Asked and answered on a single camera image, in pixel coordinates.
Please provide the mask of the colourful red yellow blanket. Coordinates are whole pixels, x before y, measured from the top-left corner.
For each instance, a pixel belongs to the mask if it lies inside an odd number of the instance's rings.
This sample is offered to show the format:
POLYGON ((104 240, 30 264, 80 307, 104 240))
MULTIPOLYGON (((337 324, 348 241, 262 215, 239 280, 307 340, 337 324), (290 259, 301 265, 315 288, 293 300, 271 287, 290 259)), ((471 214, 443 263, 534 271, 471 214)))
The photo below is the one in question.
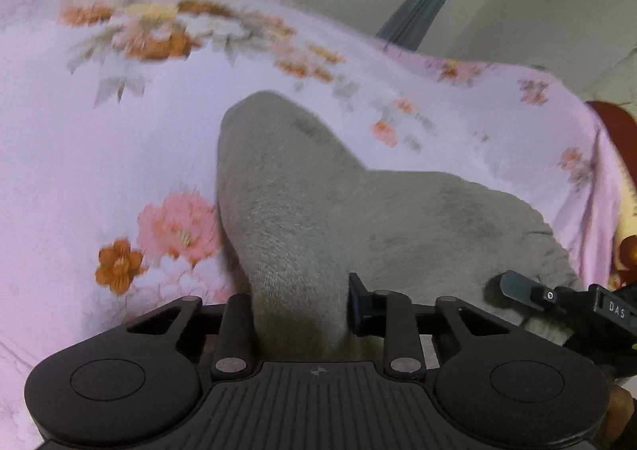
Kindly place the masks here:
POLYGON ((605 125, 621 175, 620 208, 612 242, 607 287, 617 290, 636 282, 636 117, 620 105, 588 101, 605 125))

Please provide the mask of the pink floral bed sheet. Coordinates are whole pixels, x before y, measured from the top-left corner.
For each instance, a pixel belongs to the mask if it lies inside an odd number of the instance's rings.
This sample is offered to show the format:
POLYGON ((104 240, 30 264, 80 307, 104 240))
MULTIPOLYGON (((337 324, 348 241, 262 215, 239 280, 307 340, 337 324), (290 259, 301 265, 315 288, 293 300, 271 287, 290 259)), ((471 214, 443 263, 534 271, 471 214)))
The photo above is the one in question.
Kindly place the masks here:
POLYGON ((540 211, 606 284, 620 208, 599 117, 528 66, 423 56, 286 0, 1 0, 1 444, 40 436, 41 359, 180 295, 223 298, 221 118, 270 90, 367 167, 440 171, 540 211))

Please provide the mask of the grey pants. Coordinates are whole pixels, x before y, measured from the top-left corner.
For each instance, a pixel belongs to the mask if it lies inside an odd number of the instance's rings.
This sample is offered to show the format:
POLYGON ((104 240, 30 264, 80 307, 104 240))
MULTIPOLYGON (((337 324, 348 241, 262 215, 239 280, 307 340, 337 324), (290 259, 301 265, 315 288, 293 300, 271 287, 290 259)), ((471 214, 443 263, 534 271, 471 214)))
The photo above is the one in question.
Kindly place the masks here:
POLYGON ((217 202, 273 359, 366 359, 347 325, 350 275, 419 304, 455 296, 546 340, 562 322, 502 298, 513 270, 580 288, 567 251, 523 200, 440 172, 368 170, 317 116, 259 92, 223 116, 217 202))

